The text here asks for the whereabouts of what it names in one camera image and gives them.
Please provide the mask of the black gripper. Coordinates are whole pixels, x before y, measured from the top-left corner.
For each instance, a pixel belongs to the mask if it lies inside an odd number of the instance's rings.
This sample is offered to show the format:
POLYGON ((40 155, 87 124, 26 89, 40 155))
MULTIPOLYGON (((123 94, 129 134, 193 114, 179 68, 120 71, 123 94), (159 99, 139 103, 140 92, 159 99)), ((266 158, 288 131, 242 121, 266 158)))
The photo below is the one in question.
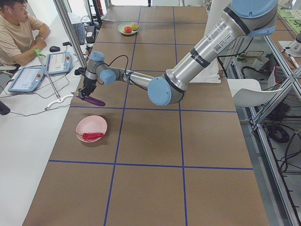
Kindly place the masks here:
POLYGON ((84 78, 83 87, 78 89, 78 96, 81 97, 82 100, 85 100, 91 93, 94 92, 96 88, 96 81, 92 80, 88 77, 84 78))

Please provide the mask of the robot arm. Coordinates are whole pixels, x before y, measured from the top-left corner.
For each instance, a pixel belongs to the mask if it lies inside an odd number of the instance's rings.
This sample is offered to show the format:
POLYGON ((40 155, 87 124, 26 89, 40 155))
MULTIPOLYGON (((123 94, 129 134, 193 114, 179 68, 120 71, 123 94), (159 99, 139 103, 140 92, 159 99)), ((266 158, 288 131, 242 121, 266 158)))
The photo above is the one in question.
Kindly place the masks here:
POLYGON ((270 35, 276 28, 277 0, 232 0, 221 12, 220 20, 194 48, 172 69, 162 76, 152 77, 127 69, 110 67, 101 52, 93 51, 86 68, 76 74, 84 76, 77 98, 98 106, 105 103, 90 97, 101 79, 105 84, 123 81, 147 90, 150 101, 159 106, 180 102, 188 83, 207 68, 236 38, 270 35))

